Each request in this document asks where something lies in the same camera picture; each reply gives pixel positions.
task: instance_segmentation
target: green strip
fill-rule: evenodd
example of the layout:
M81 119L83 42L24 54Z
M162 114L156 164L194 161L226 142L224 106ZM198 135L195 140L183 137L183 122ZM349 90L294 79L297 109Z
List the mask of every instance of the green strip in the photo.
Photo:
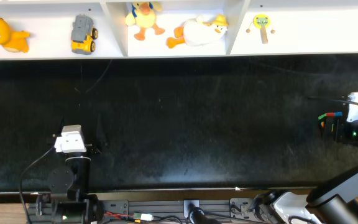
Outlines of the green strip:
M327 116L327 114L323 114L321 116L318 117L319 120L323 119L325 116Z

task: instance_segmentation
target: white duck plush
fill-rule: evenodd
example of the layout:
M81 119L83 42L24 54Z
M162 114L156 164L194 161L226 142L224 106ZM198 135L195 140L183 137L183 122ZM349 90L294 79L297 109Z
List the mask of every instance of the white duck plush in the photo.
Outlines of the white duck plush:
M188 44L190 46L200 46L213 43L222 38L228 28L224 15L218 15L212 23L204 22L199 16L197 19L191 19L185 22L181 27L174 31L175 37L167 39L167 45L170 49L178 44Z

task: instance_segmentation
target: yellow hat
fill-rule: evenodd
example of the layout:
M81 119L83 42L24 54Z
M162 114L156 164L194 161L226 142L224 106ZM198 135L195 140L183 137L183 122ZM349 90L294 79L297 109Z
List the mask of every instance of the yellow hat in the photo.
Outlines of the yellow hat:
M219 14L216 16L216 19L212 22L212 24L218 25L218 26L229 26L229 24L226 22L226 17L224 15Z

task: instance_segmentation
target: black table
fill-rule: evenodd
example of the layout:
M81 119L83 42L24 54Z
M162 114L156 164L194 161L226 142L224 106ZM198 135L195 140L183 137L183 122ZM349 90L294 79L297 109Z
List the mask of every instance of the black table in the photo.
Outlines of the black table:
M17 192L62 118L85 136L103 118L93 192L314 186L358 164L358 147L319 137L317 117L342 105L305 97L358 91L358 54L122 59L101 77L108 63L0 62L0 192ZM63 163L47 156L24 190Z

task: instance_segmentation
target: metal plate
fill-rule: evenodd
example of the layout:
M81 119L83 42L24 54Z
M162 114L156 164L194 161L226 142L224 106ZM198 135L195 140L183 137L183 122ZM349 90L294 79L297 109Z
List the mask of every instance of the metal plate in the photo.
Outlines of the metal plate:
M102 200L104 209L118 214L127 215L129 213L129 202L127 200ZM104 216L104 219L100 224L110 221L110 219L115 219L114 217ZM122 223L126 223L127 218L122 218Z
M257 222L264 222L263 220L259 220L256 218L254 212L248 212L247 209L251 206L253 199L252 198L232 198L230 199L230 217L233 218L240 218L243 220L251 220L251 221L257 221ZM265 217L264 213L260 211L260 215L263 217L263 219L267 220L267 217ZM242 223L238 220L232 220L233 223Z
M183 201L183 214L185 218L189 217L189 205L193 204L195 207L200 207L200 200L184 200Z

